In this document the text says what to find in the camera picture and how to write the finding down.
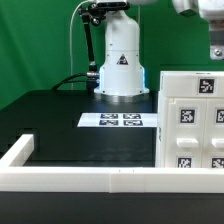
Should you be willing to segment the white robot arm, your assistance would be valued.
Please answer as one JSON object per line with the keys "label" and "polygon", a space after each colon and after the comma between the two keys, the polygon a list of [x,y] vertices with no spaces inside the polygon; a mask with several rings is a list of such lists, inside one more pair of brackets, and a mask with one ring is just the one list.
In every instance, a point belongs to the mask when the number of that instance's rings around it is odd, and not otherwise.
{"label": "white robot arm", "polygon": [[[112,102],[129,102],[149,93],[145,69],[139,61],[140,25],[125,11],[132,5],[149,5],[158,0],[91,0],[93,9],[106,17],[105,62],[99,69],[96,97]],[[224,0],[172,0],[179,15],[198,13],[209,23],[212,60],[224,60]]]}

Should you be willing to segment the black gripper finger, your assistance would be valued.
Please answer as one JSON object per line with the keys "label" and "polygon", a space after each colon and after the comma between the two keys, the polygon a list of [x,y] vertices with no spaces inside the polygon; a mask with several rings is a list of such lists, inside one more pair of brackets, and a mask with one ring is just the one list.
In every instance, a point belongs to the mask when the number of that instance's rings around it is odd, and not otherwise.
{"label": "black gripper finger", "polygon": [[209,23],[210,58],[224,60],[224,20],[213,20]]}

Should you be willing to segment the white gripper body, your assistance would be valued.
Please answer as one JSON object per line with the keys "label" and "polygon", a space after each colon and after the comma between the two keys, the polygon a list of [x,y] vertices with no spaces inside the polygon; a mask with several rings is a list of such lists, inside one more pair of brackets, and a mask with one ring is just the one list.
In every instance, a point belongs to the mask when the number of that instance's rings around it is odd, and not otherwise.
{"label": "white gripper body", "polygon": [[172,0],[176,12],[183,16],[196,13],[207,21],[224,20],[224,0]]}

